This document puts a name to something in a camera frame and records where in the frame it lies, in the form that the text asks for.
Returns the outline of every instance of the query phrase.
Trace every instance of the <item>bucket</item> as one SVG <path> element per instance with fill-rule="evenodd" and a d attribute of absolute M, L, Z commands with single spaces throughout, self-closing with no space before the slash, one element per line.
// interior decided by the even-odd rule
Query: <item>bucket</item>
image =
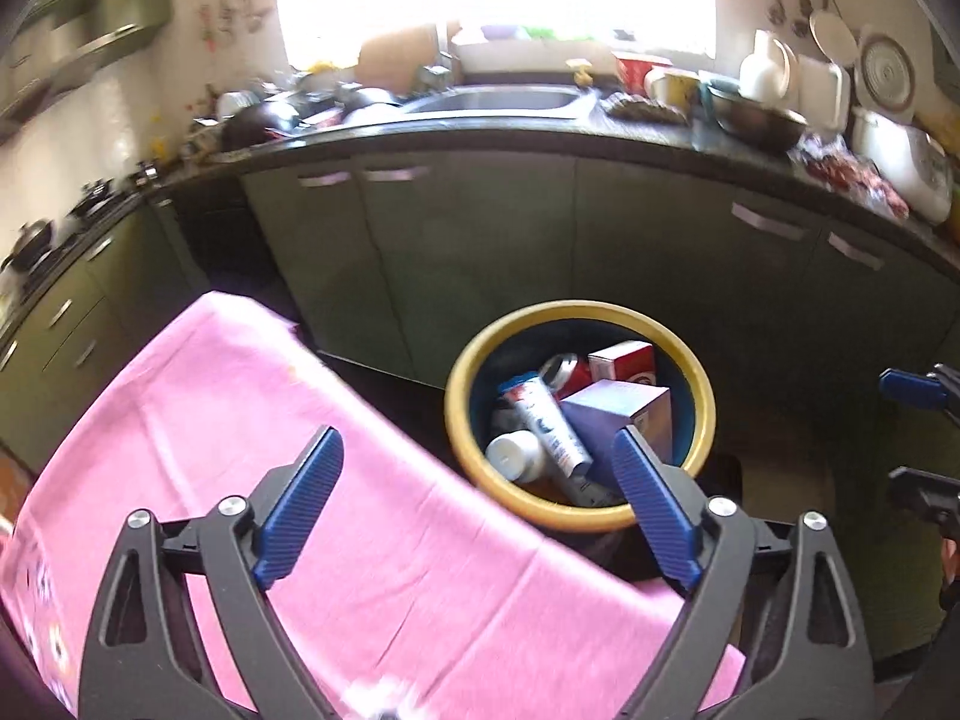
<path fill-rule="evenodd" d="M 446 432 L 464 472 L 501 506 L 542 528 L 563 533 L 606 533 L 635 524 L 627 504 L 582 509 L 544 500 L 498 474 L 484 456 L 498 386 L 538 370 L 560 352 L 589 353 L 621 341 L 649 341 L 656 381 L 669 386 L 672 458 L 696 476 L 707 461 L 716 428 L 716 403 L 707 372 L 674 333 L 635 311 L 589 300 L 560 300 L 520 309 L 480 332 L 461 352 L 446 385 Z"/>

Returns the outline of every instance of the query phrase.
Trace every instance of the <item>upper cabinet handle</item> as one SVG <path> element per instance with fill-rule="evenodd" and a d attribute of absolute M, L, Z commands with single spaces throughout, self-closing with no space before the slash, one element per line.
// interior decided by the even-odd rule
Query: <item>upper cabinet handle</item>
<path fill-rule="evenodd" d="M 401 167 L 399 170 L 365 170 L 364 177 L 368 181 L 416 181 L 429 172 L 429 167 L 420 165 L 417 167 Z"/>
<path fill-rule="evenodd" d="M 77 358 L 77 362 L 74 362 L 73 367 L 81 367 L 84 362 L 90 359 L 90 355 L 93 354 L 93 350 L 97 348 L 97 341 L 90 341 L 90 346 L 83 350 L 83 354 Z"/>
<path fill-rule="evenodd" d="M 86 255 L 86 261 L 88 261 L 88 263 L 93 262 L 95 259 L 97 259 L 97 257 L 103 254 L 107 250 L 107 247 L 112 243 L 112 238 L 104 238 L 104 240 L 102 240 L 97 247 L 90 252 L 90 254 Z"/>
<path fill-rule="evenodd" d="M 844 255 L 848 260 L 867 266 L 871 271 L 879 271 L 883 266 L 883 260 L 858 248 L 852 247 L 836 233 L 830 233 L 827 237 L 827 243 Z"/>
<path fill-rule="evenodd" d="M 7 367 L 7 363 L 10 361 L 10 358 L 13 357 L 13 352 L 16 352 L 16 341 L 7 347 L 7 351 L 5 351 L 3 357 L 0 358 L 0 371 Z"/>
<path fill-rule="evenodd" d="M 47 329 L 48 330 L 51 329 L 57 322 L 63 319 L 64 314 L 66 314 L 70 310 L 70 306 L 72 305 L 73 305 L 73 300 L 66 300 L 66 302 L 59 308 L 59 311 L 56 312 L 56 314 L 54 314 L 54 317 L 50 320 L 50 324 L 47 325 Z"/>
<path fill-rule="evenodd" d="M 340 170 L 339 172 L 328 172 L 326 175 L 304 175 L 299 181 L 304 189 L 316 189 L 317 187 L 333 187 L 349 180 L 349 171 Z"/>
<path fill-rule="evenodd" d="M 788 241 L 802 241 L 806 235 L 806 230 L 803 227 L 786 223 L 786 221 L 779 221 L 775 218 L 762 217 L 756 211 L 751 211 L 745 205 L 740 205 L 740 203 L 731 205 L 730 212 L 738 218 L 738 220 L 742 221 L 742 223 L 750 225 L 750 227 L 755 230 L 767 232 L 780 238 L 786 238 Z"/>

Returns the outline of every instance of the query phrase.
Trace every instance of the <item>kitchen sink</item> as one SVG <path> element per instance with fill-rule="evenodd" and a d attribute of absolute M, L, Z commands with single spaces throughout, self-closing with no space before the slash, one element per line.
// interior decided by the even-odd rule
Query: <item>kitchen sink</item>
<path fill-rule="evenodd" d="M 594 90 L 574 86 L 460 86 L 414 100 L 398 111 L 404 118 L 527 116 L 581 119 L 597 102 Z"/>

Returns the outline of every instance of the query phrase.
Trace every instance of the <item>lavender box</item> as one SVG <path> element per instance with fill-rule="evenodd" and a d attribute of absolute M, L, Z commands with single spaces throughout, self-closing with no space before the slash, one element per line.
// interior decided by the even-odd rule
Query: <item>lavender box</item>
<path fill-rule="evenodd" d="M 601 485 L 619 488 L 613 475 L 613 437 L 629 425 L 642 433 L 661 461 L 673 458 L 670 391 L 665 386 L 598 381 L 565 397 L 560 409 L 593 458 L 587 475 Z"/>

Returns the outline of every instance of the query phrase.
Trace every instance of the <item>white bottle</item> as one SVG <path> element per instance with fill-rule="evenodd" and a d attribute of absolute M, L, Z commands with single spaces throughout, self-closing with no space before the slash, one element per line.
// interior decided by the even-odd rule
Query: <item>white bottle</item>
<path fill-rule="evenodd" d="M 757 103 L 784 105 L 790 91 L 790 65 L 784 44 L 771 32 L 758 29 L 754 52 L 740 65 L 740 94 Z"/>
<path fill-rule="evenodd" d="M 525 485 L 546 474 L 544 445 L 529 430 L 497 436 L 487 447 L 487 460 L 508 482 Z"/>

